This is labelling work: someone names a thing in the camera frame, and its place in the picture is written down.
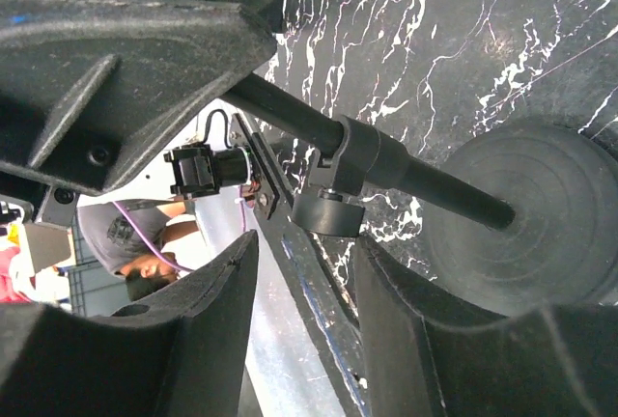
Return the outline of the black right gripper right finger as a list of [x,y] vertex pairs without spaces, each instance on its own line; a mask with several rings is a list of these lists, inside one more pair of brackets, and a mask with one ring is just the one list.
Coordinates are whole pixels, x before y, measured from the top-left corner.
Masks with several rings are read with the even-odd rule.
[[505,318],[405,268],[368,236],[354,273],[376,416],[613,416],[617,310],[545,306]]

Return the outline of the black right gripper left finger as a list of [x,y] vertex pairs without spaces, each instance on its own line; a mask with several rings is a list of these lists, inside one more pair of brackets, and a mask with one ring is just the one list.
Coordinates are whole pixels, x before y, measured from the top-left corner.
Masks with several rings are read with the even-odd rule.
[[108,317],[1,309],[5,416],[234,416],[257,284],[247,232],[211,262]]

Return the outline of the black round base stand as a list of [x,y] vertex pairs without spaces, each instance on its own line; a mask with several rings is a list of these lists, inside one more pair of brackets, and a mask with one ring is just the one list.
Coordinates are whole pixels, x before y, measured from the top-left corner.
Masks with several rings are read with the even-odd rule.
[[603,301],[617,284],[617,162],[556,125],[517,123],[479,135],[441,167],[377,128],[330,119],[258,75],[229,104],[316,148],[311,192],[292,219],[323,236],[355,237],[364,186],[424,202],[423,232],[438,283],[489,311]]

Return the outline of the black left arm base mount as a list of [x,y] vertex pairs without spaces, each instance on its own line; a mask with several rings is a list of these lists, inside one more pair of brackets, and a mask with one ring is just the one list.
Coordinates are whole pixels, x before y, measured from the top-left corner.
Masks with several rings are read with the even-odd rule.
[[[224,148],[219,151],[208,143],[217,114],[223,118]],[[259,156],[257,136],[248,131],[240,115],[222,108],[208,114],[201,138],[167,151],[163,159],[173,171],[172,194],[185,200],[214,196],[227,187],[247,187],[248,199],[266,219],[279,202],[272,174]]]

